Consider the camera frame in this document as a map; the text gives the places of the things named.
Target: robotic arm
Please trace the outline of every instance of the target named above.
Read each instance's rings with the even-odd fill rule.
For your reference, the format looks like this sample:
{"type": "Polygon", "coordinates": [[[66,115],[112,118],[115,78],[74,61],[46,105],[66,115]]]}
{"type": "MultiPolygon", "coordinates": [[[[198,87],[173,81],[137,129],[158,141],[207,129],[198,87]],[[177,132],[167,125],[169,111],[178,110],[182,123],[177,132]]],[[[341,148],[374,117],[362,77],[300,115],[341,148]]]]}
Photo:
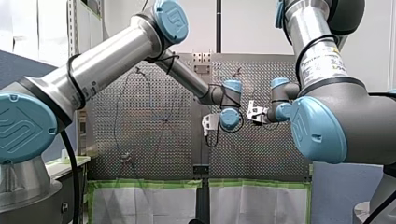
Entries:
{"type": "MultiPolygon", "coordinates": [[[[71,124],[75,111],[141,61],[170,71],[202,104],[239,111],[240,82],[230,85],[226,81],[222,88],[212,88],[181,60],[169,57],[172,52],[167,49],[187,34],[187,18],[180,5],[175,0],[159,0],[132,16],[127,29],[72,57],[67,65],[42,78],[24,77],[0,90],[1,223],[62,222],[62,185],[50,180],[41,154],[71,124]]],[[[224,120],[230,124],[229,117],[224,120]]],[[[236,126],[239,114],[233,122],[224,128],[236,126]]]]}
{"type": "Polygon", "coordinates": [[[361,22],[364,0],[286,0],[279,5],[276,25],[293,45],[299,83],[274,79],[271,106],[255,107],[251,101],[248,118],[262,124],[289,121],[295,146],[312,161],[385,165],[364,223],[374,218],[374,223],[394,223],[395,97],[368,93],[348,75],[339,53],[361,22]]]}

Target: blue joint cap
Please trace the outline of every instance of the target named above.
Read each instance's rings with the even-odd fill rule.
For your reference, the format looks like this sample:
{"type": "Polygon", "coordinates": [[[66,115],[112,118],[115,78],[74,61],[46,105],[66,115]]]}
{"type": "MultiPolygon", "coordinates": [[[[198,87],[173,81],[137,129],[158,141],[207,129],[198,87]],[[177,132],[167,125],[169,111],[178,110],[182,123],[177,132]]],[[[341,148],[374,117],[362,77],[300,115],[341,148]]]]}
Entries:
{"type": "Polygon", "coordinates": [[[57,120],[38,99],[0,93],[0,164],[20,163],[40,156],[57,134],[57,120]]]}
{"type": "Polygon", "coordinates": [[[239,113],[234,108],[225,108],[221,111],[219,116],[221,127],[225,130],[232,130],[239,124],[239,113]]]}
{"type": "Polygon", "coordinates": [[[332,111],[320,100],[304,96],[291,107],[295,146],[311,161],[337,164],[347,157],[347,140],[332,111]]]}
{"type": "Polygon", "coordinates": [[[223,82],[223,86],[233,91],[242,92],[242,82],[240,80],[226,80],[223,82]]]}
{"type": "Polygon", "coordinates": [[[277,77],[271,81],[271,89],[290,83],[286,77],[277,77]]]}
{"type": "Polygon", "coordinates": [[[291,104],[283,103],[276,108],[276,119],[279,122],[290,120],[291,104]]]}
{"type": "Polygon", "coordinates": [[[157,0],[154,17],[165,37],[173,44],[179,44],[189,33],[186,13],[177,0],[157,0]]]}

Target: metal pegboard panel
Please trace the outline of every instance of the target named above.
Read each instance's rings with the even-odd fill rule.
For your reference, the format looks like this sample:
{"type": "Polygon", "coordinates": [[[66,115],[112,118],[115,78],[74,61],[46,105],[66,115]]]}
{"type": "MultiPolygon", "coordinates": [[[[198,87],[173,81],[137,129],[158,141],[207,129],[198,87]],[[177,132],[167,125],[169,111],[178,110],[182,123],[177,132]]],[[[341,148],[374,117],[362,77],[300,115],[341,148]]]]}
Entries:
{"type": "Polygon", "coordinates": [[[192,95],[157,65],[137,67],[88,105],[89,179],[191,179],[192,95]]]}
{"type": "MultiPolygon", "coordinates": [[[[230,78],[242,81],[245,120],[249,100],[269,104],[272,79],[295,81],[293,56],[213,54],[211,60],[214,83],[230,78]]],[[[220,131],[219,144],[211,150],[210,177],[309,181],[309,164],[295,148],[288,123],[268,127],[245,123],[238,133],[220,131]]]]}

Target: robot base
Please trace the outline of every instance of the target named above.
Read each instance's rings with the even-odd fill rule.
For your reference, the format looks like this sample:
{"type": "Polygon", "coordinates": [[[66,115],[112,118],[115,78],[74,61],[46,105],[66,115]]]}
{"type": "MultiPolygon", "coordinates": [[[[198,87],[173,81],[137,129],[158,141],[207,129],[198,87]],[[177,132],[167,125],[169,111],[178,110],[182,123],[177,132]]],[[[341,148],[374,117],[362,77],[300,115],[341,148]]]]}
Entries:
{"type": "Polygon", "coordinates": [[[41,199],[33,198],[22,203],[0,207],[0,223],[61,224],[63,210],[61,188],[60,182],[53,181],[49,193],[41,199]]]}

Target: perforated metal wall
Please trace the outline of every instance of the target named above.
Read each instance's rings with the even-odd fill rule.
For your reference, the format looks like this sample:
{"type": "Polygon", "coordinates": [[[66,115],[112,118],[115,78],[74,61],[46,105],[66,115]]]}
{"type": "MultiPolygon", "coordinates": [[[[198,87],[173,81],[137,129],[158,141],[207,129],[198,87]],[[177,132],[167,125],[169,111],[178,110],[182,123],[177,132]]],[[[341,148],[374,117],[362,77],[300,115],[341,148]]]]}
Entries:
{"type": "Polygon", "coordinates": [[[147,79],[135,67],[90,105],[89,178],[192,178],[192,95],[155,64],[137,67],[147,79]]]}
{"type": "MultiPolygon", "coordinates": [[[[181,57],[190,66],[200,63],[190,54],[181,57]]],[[[255,105],[268,103],[273,78],[294,80],[292,56],[212,54],[207,60],[214,83],[242,80],[244,115],[248,100],[254,99],[255,105]]],[[[202,132],[195,136],[193,131],[202,127],[200,122],[193,123],[193,114],[200,111],[194,111],[192,95],[156,65],[141,63],[137,67],[148,81],[134,68],[89,104],[89,178],[193,178],[191,156],[197,148],[193,139],[203,136],[202,132]]],[[[219,144],[210,152],[209,177],[306,181],[309,162],[294,147],[289,124],[264,128],[246,122],[238,133],[220,131],[219,144]]]]}
{"type": "MultiPolygon", "coordinates": [[[[293,56],[214,54],[211,62],[214,83],[230,78],[242,81],[245,118],[249,100],[269,104],[272,79],[295,81],[293,56]]],[[[307,181],[309,161],[293,145],[288,123],[267,127],[245,123],[238,133],[219,133],[219,144],[211,151],[210,176],[307,181]]]]}

